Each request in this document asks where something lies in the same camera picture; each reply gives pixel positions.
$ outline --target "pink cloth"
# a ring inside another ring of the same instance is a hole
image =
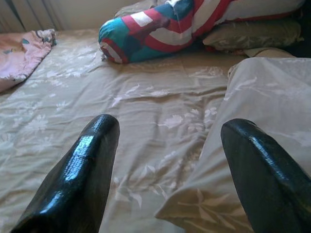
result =
[[[26,80],[55,43],[55,31],[0,34],[0,92]]]

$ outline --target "pillow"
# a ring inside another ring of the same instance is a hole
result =
[[[129,16],[141,11],[145,11],[151,8],[154,8],[158,5],[162,5],[166,2],[166,0],[144,0],[139,1],[135,4],[132,4],[130,6],[125,6],[121,8],[116,14],[114,18],[123,17],[123,16]]]
[[[215,25],[228,18],[282,17],[296,10],[303,2],[282,0],[282,4],[279,4],[279,0],[168,0],[154,8],[109,20],[100,29],[99,43],[104,56],[111,61],[144,61],[186,48],[198,36],[210,32]],[[232,12],[235,9],[232,6],[237,3],[241,4],[239,14]]]
[[[282,48],[297,42],[300,33],[299,23],[290,18],[229,22],[215,27],[203,40],[203,44],[216,50]]]

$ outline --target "wrinkled sheet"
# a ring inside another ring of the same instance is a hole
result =
[[[310,73],[311,59],[305,58],[256,57],[235,66],[197,166],[158,217],[189,232],[253,232],[231,177],[221,128],[235,118],[256,123],[311,175]]]
[[[97,34],[59,33],[31,77],[0,95],[2,233],[101,113],[119,120],[121,135],[100,232],[181,231],[154,213],[193,170],[225,95],[227,71],[244,57],[198,51],[117,65],[101,60]]]
[[[26,80],[55,44],[55,31],[0,34],[0,92]]]

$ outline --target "wall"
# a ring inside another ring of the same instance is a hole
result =
[[[138,0],[52,0],[65,29],[99,28],[123,6]]]

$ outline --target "bedsheet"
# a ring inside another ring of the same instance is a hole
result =
[[[0,94],[0,232],[7,233],[50,169],[96,115],[121,126],[101,233],[182,232],[154,218],[198,161],[244,56],[205,51],[139,64],[101,60],[97,30],[58,33],[31,77]]]

